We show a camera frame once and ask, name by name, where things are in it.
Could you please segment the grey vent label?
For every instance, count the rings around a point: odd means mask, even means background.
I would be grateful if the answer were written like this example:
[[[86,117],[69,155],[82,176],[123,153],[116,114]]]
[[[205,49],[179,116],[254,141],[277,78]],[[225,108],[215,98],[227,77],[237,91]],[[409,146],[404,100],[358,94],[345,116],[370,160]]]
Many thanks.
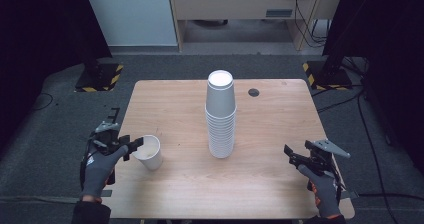
[[[267,9],[265,16],[267,18],[290,18],[292,13],[292,9]]]

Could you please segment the person's right hand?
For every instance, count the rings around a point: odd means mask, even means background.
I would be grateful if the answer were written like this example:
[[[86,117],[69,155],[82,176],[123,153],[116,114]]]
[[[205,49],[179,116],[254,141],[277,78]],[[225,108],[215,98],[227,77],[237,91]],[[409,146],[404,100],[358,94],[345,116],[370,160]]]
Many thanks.
[[[333,177],[318,176],[305,165],[300,165],[298,171],[311,182],[312,192],[315,195],[315,205],[322,218],[333,219],[341,215],[336,198],[337,187]]]

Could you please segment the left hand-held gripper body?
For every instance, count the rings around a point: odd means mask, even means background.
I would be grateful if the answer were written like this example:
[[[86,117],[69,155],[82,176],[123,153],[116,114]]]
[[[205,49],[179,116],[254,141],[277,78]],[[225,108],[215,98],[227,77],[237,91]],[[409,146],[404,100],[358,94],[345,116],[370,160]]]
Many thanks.
[[[129,135],[119,137],[119,129],[118,123],[103,121],[91,133],[88,143],[92,144],[103,155],[113,154],[121,146],[130,142]]]

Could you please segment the striped black stand base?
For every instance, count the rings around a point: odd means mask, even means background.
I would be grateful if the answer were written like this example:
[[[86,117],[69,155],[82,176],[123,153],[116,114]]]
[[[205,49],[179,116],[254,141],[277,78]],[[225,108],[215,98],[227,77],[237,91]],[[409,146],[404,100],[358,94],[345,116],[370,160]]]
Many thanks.
[[[84,69],[75,84],[76,92],[111,91],[114,89],[123,66],[109,63],[100,64],[99,67],[99,72],[89,71],[87,68]]]
[[[302,64],[308,83],[313,90],[348,90],[352,81],[346,71],[333,68],[325,61],[307,61]]]

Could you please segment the stack of white paper cups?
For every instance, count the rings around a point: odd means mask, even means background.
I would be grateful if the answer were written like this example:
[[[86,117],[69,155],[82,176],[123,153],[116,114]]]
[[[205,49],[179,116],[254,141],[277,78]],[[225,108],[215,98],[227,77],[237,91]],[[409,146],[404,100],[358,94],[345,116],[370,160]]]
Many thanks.
[[[216,158],[231,155],[235,143],[236,101],[231,73],[216,70],[209,74],[205,115],[209,151]]]

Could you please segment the white panel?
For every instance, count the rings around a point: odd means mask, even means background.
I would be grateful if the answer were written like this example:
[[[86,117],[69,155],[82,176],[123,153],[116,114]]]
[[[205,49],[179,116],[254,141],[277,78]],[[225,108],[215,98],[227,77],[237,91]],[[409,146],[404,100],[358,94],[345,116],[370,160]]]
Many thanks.
[[[170,0],[89,0],[109,46],[176,46]]]

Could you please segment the person's left hand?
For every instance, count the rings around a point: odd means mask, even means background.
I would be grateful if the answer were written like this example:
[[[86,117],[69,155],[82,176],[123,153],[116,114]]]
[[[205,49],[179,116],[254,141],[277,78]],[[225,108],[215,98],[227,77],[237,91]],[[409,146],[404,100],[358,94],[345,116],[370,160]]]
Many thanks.
[[[127,146],[120,147],[110,155],[101,154],[95,147],[90,146],[86,161],[83,163],[84,180],[80,198],[85,195],[101,198],[102,190],[107,184],[116,163],[128,152]]]

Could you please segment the beige wooden desk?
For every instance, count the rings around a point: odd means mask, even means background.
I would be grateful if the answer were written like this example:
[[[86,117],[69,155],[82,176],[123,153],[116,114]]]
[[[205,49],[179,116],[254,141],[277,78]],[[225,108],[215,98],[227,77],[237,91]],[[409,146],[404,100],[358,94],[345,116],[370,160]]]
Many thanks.
[[[315,20],[331,20],[339,0],[170,0],[177,41],[183,42],[189,20],[282,19],[287,22],[294,47],[303,49]],[[267,18],[267,9],[292,9],[290,18]]]

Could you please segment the black curtain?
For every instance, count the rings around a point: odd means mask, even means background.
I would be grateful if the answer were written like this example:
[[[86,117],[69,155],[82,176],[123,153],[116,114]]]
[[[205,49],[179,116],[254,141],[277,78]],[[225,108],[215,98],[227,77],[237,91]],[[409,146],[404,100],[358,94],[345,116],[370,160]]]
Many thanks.
[[[111,55],[89,0],[0,0],[0,153],[51,74]]]
[[[424,175],[424,0],[340,0],[323,53],[369,61],[389,140]]]

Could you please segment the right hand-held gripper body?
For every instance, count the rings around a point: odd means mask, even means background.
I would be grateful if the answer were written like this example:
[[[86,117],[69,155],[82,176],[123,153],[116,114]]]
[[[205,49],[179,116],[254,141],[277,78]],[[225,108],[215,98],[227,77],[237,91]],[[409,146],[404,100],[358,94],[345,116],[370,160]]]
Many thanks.
[[[334,144],[328,139],[318,141],[305,141],[305,147],[310,151],[306,166],[316,175],[322,176],[326,173],[335,173],[333,156],[339,155],[350,158],[351,154]]]

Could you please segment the black stand post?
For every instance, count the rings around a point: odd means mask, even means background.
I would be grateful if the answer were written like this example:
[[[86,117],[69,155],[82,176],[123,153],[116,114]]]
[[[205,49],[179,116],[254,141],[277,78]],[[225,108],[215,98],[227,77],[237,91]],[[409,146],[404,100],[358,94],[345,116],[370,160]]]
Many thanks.
[[[345,54],[349,39],[349,28],[353,9],[352,0],[339,0],[323,54],[326,56],[322,75],[330,80],[340,71],[340,65]]]
[[[100,79],[102,77],[102,69],[97,59],[93,56],[89,43],[82,35],[79,36],[79,41],[81,59],[85,64],[85,68],[89,76],[92,78]]]

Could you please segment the single white paper cup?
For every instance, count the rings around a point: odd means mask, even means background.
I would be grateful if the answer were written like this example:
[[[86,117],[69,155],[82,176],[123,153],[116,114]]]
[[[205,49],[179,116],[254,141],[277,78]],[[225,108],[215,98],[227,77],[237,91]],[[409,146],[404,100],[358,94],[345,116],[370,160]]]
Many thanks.
[[[143,144],[132,155],[139,160],[148,170],[155,171],[163,162],[161,143],[154,135],[144,135]]]

